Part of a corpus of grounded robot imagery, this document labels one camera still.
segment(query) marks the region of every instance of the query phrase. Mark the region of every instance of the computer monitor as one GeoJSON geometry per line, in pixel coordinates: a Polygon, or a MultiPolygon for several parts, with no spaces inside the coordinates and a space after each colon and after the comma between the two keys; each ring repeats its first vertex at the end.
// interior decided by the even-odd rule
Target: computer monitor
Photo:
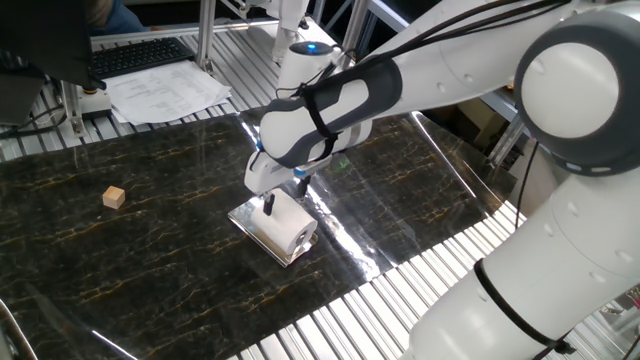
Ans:
{"type": "Polygon", "coordinates": [[[16,67],[0,61],[0,123],[26,120],[29,109],[22,108],[29,100],[33,104],[40,81],[34,67],[88,89],[106,88],[91,72],[84,0],[0,0],[0,50],[30,64],[16,67]]]}

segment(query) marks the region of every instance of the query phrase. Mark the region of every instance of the metal pole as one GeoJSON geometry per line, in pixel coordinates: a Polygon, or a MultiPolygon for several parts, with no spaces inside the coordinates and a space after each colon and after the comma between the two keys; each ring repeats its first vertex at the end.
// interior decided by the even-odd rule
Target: metal pole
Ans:
{"type": "Polygon", "coordinates": [[[358,50],[356,51],[358,57],[363,56],[367,52],[369,43],[371,42],[371,37],[373,36],[373,30],[376,28],[377,23],[378,17],[372,12],[368,13],[367,22],[364,26],[364,30],[362,31],[362,38],[360,38],[358,50]]]}
{"type": "MultiPolygon", "coordinates": [[[[345,51],[355,49],[362,33],[362,27],[364,26],[364,20],[366,19],[367,11],[369,11],[369,4],[371,0],[355,0],[353,4],[353,11],[351,12],[351,18],[349,19],[349,26],[347,27],[347,33],[344,35],[344,41],[342,47],[345,51]]],[[[351,59],[345,56],[342,63],[339,66],[346,68],[351,59]]]]}
{"type": "Polygon", "coordinates": [[[338,22],[338,20],[342,17],[342,14],[344,14],[344,12],[347,11],[347,8],[349,7],[349,5],[351,5],[351,2],[353,2],[353,0],[347,0],[343,2],[342,5],[340,5],[340,8],[338,9],[338,11],[336,11],[336,13],[333,14],[333,17],[329,19],[327,26],[324,27],[325,32],[329,32],[333,27],[333,25],[335,25],[336,22],[338,22]]]}
{"type": "Polygon", "coordinates": [[[200,29],[198,33],[197,64],[210,75],[213,75],[213,63],[209,57],[213,40],[213,21],[216,16],[216,0],[200,1],[200,29]]]}
{"type": "Polygon", "coordinates": [[[509,124],[509,127],[507,127],[507,130],[504,132],[504,135],[502,135],[496,144],[496,147],[494,147],[491,154],[489,154],[489,160],[494,166],[500,166],[502,164],[509,151],[511,151],[520,138],[524,129],[524,122],[520,116],[516,114],[513,120],[511,120],[511,124],[509,124]]]}
{"type": "Polygon", "coordinates": [[[78,86],[66,81],[61,81],[60,83],[62,84],[62,100],[64,102],[67,121],[71,124],[71,130],[75,136],[84,137],[87,131],[82,121],[78,86]]]}
{"type": "Polygon", "coordinates": [[[322,13],[324,12],[324,4],[326,0],[316,0],[316,5],[313,8],[313,15],[311,16],[316,24],[322,26],[322,13]]]}

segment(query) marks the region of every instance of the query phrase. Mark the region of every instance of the metal grating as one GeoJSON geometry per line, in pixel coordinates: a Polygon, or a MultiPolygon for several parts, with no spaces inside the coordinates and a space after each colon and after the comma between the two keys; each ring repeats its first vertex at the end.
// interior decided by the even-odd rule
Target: metal grating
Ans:
{"type": "MultiPolygon", "coordinates": [[[[309,30],[301,31],[303,38],[333,42],[312,21],[309,23],[309,30]]],[[[275,21],[262,21],[251,25],[228,25],[214,29],[213,60],[217,75],[216,79],[232,87],[232,97],[228,104],[212,106],[180,120],[163,124],[133,126],[120,124],[112,116],[102,117],[85,121],[88,136],[83,138],[75,137],[67,126],[68,124],[65,123],[58,129],[45,134],[0,140],[0,162],[265,106],[275,97],[280,68],[271,60],[271,53],[266,50],[266,46],[263,43],[265,39],[266,42],[269,41],[272,34],[275,34],[276,29],[277,22],[275,21]]],[[[98,37],[93,39],[92,46],[94,50],[99,50],[161,37],[176,36],[193,51],[197,51],[197,33],[197,29],[186,29],[98,37]]],[[[45,85],[33,105],[32,115],[37,116],[59,105],[54,96],[53,86],[50,84],[45,85]]],[[[24,130],[33,130],[37,129],[38,126],[50,125],[52,125],[52,122],[46,121],[29,126],[24,130]]],[[[0,132],[8,129],[8,127],[0,126],[0,132]]]]}
{"type": "MultiPolygon", "coordinates": [[[[421,314],[515,229],[515,208],[495,214],[314,311],[229,360],[397,359],[421,314]]],[[[578,351],[548,360],[613,360],[619,346],[594,316],[567,341],[578,351]]]]}

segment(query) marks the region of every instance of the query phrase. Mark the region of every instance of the keyboard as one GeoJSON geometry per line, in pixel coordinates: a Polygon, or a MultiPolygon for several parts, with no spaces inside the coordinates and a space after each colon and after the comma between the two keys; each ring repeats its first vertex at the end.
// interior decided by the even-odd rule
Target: keyboard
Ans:
{"type": "Polygon", "coordinates": [[[100,79],[107,79],[193,59],[193,51],[180,40],[164,38],[96,51],[93,53],[93,73],[100,79]]]}

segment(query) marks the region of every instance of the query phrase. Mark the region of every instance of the black strap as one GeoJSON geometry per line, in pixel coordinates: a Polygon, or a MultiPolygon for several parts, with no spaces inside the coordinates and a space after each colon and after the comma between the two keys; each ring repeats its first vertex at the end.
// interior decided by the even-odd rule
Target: black strap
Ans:
{"type": "Polygon", "coordinates": [[[307,103],[307,110],[309,110],[309,115],[311,115],[311,120],[313,120],[313,123],[316,125],[316,129],[318,129],[320,135],[326,138],[324,141],[324,151],[322,155],[316,159],[316,161],[322,160],[333,152],[333,145],[336,143],[336,140],[338,140],[338,134],[332,133],[324,121],[322,121],[316,100],[313,97],[313,92],[303,87],[301,89],[301,96],[307,103]]]}
{"type": "Polygon", "coordinates": [[[484,288],[484,290],[489,294],[493,302],[498,305],[500,310],[511,320],[520,330],[522,330],[525,334],[529,335],[530,338],[537,341],[538,343],[546,346],[549,349],[555,350],[558,354],[573,354],[576,349],[574,349],[569,343],[566,341],[553,340],[550,339],[543,334],[541,334],[538,330],[534,329],[529,323],[527,323],[518,313],[507,303],[507,301],[500,295],[498,290],[493,286],[487,273],[484,271],[484,266],[482,265],[482,260],[478,260],[478,262],[473,266],[473,270],[478,277],[478,281],[484,288]]]}

